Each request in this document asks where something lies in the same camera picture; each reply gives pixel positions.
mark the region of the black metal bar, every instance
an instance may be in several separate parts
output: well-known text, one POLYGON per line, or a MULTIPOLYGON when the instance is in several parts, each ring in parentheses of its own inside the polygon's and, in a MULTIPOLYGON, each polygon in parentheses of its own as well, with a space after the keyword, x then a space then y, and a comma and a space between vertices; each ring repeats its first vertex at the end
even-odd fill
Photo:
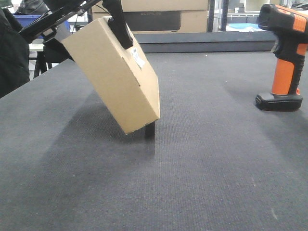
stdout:
POLYGON ((208 32, 213 32, 214 12, 215 12, 215 0, 210 0, 210 8, 209 8, 208 22, 207 22, 208 32))
POLYGON ((226 31, 227 17, 228 17, 229 0, 223 0, 222 2, 222 16, 221 16, 221 31, 226 31))

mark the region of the cardboard box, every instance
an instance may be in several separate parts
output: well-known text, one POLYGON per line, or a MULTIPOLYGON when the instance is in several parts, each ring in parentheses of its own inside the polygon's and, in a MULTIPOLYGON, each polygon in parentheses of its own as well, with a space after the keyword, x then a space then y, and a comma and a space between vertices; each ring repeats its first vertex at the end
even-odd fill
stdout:
MULTIPOLYGON (((106 13, 93 13, 101 18, 106 13)), ((135 34, 204 33, 207 11, 124 12, 126 22, 135 34)))
POLYGON ((134 46, 125 50, 108 18, 94 20, 62 43, 128 134, 160 118, 158 78, 132 33, 134 46))
MULTIPOLYGON (((124 12, 138 11, 198 11, 208 9, 208 0, 121 0, 124 12)), ((103 12, 97 6, 93 12, 103 12)))

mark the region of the sticker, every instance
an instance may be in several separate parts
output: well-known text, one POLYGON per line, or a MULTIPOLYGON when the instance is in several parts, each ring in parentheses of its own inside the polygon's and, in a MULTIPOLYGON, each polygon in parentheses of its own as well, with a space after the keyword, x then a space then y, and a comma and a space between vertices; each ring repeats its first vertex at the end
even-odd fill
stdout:
POLYGON ((143 68, 143 66, 145 65, 145 61, 142 60, 139 55, 138 55, 138 51, 137 51, 137 48, 133 48, 131 51, 130 51, 131 55, 133 56, 134 60, 136 61, 136 63, 138 64, 138 66, 140 68, 143 68))

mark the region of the gray carpeted table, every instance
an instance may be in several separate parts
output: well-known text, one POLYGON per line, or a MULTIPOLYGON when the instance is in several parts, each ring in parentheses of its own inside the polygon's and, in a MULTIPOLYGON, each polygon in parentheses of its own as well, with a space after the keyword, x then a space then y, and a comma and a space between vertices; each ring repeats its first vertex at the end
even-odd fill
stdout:
POLYGON ((276 59, 148 54, 156 137, 125 136, 71 61, 0 100, 1 231, 308 231, 308 68, 266 112, 276 59))

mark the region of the blue bin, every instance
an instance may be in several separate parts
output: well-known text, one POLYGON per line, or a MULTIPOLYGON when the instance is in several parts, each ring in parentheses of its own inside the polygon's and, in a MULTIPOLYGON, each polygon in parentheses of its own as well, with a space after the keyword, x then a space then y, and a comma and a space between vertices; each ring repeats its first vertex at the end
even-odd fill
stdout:
POLYGON ((258 24, 253 24, 253 23, 228 23, 228 25, 235 29, 245 29, 247 27, 259 29, 258 24))
MULTIPOLYGON (((17 19, 17 21, 23 26, 27 26, 30 23, 32 23, 34 20, 38 19, 40 15, 14 15, 14 17, 17 19)), ((67 28, 68 31, 70 31, 70 25, 68 21, 64 22, 65 27, 67 28)))

